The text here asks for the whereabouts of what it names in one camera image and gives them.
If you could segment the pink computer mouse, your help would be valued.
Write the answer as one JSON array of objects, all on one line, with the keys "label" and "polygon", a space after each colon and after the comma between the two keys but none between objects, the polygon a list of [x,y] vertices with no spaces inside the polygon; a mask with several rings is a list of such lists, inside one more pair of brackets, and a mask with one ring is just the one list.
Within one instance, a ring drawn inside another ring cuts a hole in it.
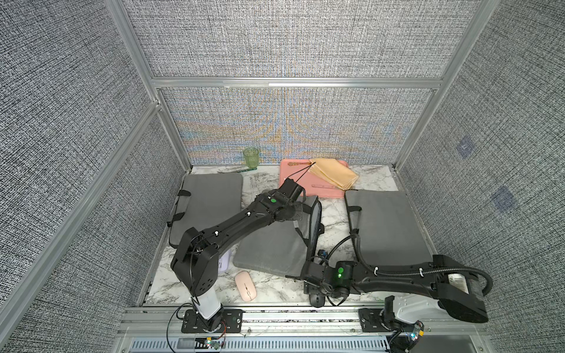
[{"label": "pink computer mouse", "polygon": [[257,290],[249,272],[242,271],[235,275],[235,284],[241,298],[251,302],[257,297]]}]

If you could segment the lilac computer mouse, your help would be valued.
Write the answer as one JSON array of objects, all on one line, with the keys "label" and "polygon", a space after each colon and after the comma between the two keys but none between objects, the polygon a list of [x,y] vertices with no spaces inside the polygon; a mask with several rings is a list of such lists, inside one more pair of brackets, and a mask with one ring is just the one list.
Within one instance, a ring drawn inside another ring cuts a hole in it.
[{"label": "lilac computer mouse", "polygon": [[223,274],[229,269],[231,254],[232,251],[229,249],[219,258],[218,274]]}]

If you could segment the green pen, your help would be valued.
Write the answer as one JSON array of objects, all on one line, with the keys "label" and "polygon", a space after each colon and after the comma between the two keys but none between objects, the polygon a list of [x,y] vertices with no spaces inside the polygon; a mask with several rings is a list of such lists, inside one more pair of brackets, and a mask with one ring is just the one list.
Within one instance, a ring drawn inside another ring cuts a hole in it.
[{"label": "green pen", "polygon": [[237,168],[237,169],[226,169],[226,170],[220,170],[217,173],[218,174],[239,174],[239,173],[246,173],[246,172],[250,172],[250,171],[256,171],[257,167],[255,168]]}]

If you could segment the pink laptop sleeve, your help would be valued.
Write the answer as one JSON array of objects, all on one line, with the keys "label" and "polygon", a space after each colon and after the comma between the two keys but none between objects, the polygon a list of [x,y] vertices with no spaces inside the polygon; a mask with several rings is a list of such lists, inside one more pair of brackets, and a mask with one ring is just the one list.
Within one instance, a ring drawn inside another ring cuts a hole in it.
[{"label": "pink laptop sleeve", "polygon": [[280,162],[279,186],[281,186],[287,177],[297,180],[304,188],[306,196],[318,196],[319,198],[342,199],[344,191],[335,185],[326,182],[312,173],[302,171],[310,165],[310,160],[300,159],[283,159]]}]

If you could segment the folded yellow cloth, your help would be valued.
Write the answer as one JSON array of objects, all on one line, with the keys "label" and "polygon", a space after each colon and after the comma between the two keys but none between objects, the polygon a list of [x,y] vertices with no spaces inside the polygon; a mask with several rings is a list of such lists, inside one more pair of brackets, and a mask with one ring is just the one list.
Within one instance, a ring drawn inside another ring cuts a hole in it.
[{"label": "folded yellow cloth", "polygon": [[310,173],[343,191],[349,190],[359,179],[358,174],[336,159],[313,158],[310,164]]}]

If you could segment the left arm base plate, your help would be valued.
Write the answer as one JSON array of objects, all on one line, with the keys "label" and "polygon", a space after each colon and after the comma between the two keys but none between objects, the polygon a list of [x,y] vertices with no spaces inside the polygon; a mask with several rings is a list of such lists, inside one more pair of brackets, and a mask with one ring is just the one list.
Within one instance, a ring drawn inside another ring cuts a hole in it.
[{"label": "left arm base plate", "polygon": [[187,310],[182,320],[181,332],[184,334],[211,333],[219,335],[226,333],[240,333],[243,323],[243,310],[221,309],[210,319],[204,319],[195,310]]}]

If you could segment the green glass cup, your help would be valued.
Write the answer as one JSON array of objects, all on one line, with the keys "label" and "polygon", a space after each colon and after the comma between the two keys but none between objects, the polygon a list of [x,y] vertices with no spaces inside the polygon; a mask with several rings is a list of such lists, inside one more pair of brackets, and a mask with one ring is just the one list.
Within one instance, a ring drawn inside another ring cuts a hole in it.
[{"label": "green glass cup", "polygon": [[255,147],[246,148],[243,151],[244,162],[248,169],[256,169],[259,165],[260,154]]}]

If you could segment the black computer mouse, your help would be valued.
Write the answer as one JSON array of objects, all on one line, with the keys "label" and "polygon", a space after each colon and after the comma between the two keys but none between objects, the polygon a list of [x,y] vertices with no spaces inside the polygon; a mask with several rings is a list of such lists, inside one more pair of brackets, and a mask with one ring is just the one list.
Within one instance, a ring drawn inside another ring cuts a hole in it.
[{"label": "black computer mouse", "polygon": [[309,294],[309,302],[312,307],[321,308],[325,306],[326,296],[320,292]]}]

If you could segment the aluminium front rail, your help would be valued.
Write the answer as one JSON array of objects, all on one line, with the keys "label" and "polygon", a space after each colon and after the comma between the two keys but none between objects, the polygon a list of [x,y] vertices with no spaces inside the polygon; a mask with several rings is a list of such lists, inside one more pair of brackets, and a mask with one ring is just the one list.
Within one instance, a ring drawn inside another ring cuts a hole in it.
[{"label": "aluminium front rail", "polygon": [[181,332],[183,310],[176,307],[127,309],[112,352],[391,352],[390,332],[363,333],[358,310],[381,304],[349,304],[313,309],[236,304],[243,310],[240,333]]}]

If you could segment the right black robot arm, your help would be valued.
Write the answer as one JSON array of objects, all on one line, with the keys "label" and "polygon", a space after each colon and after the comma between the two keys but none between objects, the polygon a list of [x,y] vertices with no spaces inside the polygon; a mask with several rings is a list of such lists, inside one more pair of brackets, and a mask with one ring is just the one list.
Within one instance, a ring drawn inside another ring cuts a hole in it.
[{"label": "right black robot arm", "polygon": [[322,296],[348,298],[371,292],[415,294],[436,300],[439,307],[461,322],[485,324],[484,297],[494,285],[486,272],[435,254],[428,262],[407,266],[370,266],[362,261],[305,262],[300,279]]}]

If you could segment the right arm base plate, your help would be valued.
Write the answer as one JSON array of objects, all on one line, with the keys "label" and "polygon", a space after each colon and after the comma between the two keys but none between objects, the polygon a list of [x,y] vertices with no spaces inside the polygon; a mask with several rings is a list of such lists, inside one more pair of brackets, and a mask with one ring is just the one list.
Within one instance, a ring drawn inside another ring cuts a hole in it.
[{"label": "right arm base plate", "polygon": [[382,323],[382,308],[365,307],[358,310],[358,319],[363,333],[388,332]]}]

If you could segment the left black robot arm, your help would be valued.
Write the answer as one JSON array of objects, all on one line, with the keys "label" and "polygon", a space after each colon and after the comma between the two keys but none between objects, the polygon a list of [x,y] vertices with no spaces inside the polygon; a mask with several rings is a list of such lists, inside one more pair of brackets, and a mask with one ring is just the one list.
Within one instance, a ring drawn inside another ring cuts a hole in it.
[{"label": "left black robot arm", "polygon": [[205,330],[214,332],[222,322],[223,306],[213,289],[218,279],[219,258],[232,245],[275,222],[290,221],[297,214],[304,188],[287,178],[278,188],[258,194],[235,216],[198,231],[185,231],[171,262],[176,277],[188,288],[194,311]]}]

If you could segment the grey laptop bag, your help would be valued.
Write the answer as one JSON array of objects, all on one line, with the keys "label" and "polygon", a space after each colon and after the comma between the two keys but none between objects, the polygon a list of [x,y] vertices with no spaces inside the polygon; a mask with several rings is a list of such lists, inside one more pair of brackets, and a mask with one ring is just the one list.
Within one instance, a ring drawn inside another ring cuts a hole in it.
[{"label": "grey laptop bag", "polygon": [[274,222],[245,237],[238,244],[234,266],[298,278],[305,262],[313,260],[318,238],[325,231],[319,198],[306,197],[298,215],[299,220]]},{"label": "grey laptop bag", "polygon": [[218,225],[241,210],[244,178],[239,174],[187,174],[167,221],[169,245],[177,248],[186,230]]},{"label": "grey laptop bag", "polygon": [[350,190],[344,194],[357,255],[366,264],[407,266],[430,262],[431,251],[402,191]]}]

